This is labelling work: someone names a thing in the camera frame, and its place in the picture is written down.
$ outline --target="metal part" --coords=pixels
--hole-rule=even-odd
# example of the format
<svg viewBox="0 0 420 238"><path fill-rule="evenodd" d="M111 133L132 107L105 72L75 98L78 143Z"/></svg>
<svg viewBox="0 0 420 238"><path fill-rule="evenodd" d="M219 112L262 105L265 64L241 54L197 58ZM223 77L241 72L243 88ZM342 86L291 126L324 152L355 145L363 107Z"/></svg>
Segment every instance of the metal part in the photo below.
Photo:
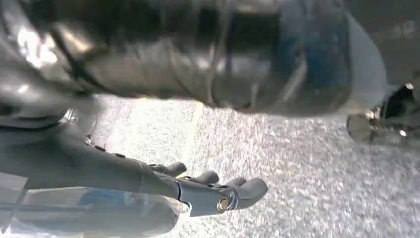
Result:
<svg viewBox="0 0 420 238"><path fill-rule="evenodd" d="M420 145L420 104L415 86L406 84L364 114L347 117L348 134L357 142L385 146Z"/></svg>
<svg viewBox="0 0 420 238"><path fill-rule="evenodd" d="M217 203L217 210L221 213L224 213L227 211L227 208L229 207L229 201L226 197L222 197L219 202Z"/></svg>
<svg viewBox="0 0 420 238"><path fill-rule="evenodd" d="M76 123L77 117L75 117L75 109L74 108L68 109L63 118Z"/></svg>
<svg viewBox="0 0 420 238"><path fill-rule="evenodd" d="M85 139L85 142L86 142L88 145L93 145L92 135L87 135L87 136L86 136L86 139Z"/></svg>

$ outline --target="metallic surface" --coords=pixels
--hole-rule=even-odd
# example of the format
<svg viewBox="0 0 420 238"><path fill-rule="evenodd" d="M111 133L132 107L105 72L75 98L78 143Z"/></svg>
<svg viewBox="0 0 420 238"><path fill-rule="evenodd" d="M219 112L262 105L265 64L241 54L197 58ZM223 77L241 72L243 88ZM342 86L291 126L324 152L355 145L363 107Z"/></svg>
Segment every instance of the metallic surface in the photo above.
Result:
<svg viewBox="0 0 420 238"><path fill-rule="evenodd" d="M415 147L420 145L420 105L407 84L396 90L382 105L347 116L347 131L358 143L381 146Z"/></svg>
<svg viewBox="0 0 420 238"><path fill-rule="evenodd" d="M245 116L177 101L103 98L93 139L150 163L181 160L186 175L220 171L221 182L261 176L255 207L191 219L178 238L420 236L418 151L364 147L345 119Z"/></svg>
<svg viewBox="0 0 420 238"><path fill-rule="evenodd" d="M225 197L221 198L219 202L217 203L217 209L221 213L225 212L228 207L229 207L229 201Z"/></svg>

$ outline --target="bolt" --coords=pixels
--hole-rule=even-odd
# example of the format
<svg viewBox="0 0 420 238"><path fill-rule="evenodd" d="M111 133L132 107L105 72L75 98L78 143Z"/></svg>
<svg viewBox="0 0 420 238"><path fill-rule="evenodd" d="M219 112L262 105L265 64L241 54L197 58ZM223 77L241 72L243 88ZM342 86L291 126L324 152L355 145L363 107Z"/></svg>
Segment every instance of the bolt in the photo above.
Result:
<svg viewBox="0 0 420 238"><path fill-rule="evenodd" d="M226 197L222 197L217 203L217 210L223 213L227 211L228 206L229 206L229 201L227 200Z"/></svg>

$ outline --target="speckled floor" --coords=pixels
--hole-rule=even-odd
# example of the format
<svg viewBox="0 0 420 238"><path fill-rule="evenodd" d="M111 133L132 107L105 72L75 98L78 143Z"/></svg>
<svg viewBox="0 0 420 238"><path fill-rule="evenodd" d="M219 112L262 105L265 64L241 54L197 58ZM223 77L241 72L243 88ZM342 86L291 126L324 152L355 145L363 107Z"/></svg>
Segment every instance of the speckled floor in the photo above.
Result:
<svg viewBox="0 0 420 238"><path fill-rule="evenodd" d="M248 210L191 219L180 238L420 237L420 153L366 148L343 119L293 120L180 101L103 98L93 139L149 163L182 161L189 175L261 177Z"/></svg>

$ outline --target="plastic cover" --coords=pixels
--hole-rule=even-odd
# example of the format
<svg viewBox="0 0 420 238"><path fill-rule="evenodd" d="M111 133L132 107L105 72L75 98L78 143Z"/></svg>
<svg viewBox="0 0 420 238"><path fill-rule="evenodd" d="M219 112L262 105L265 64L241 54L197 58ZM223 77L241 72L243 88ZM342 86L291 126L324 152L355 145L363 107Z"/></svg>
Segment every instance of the plastic cover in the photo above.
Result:
<svg viewBox="0 0 420 238"><path fill-rule="evenodd" d="M2 189L0 237L153 237L170 232L189 214L188 205L160 195L85 187Z"/></svg>

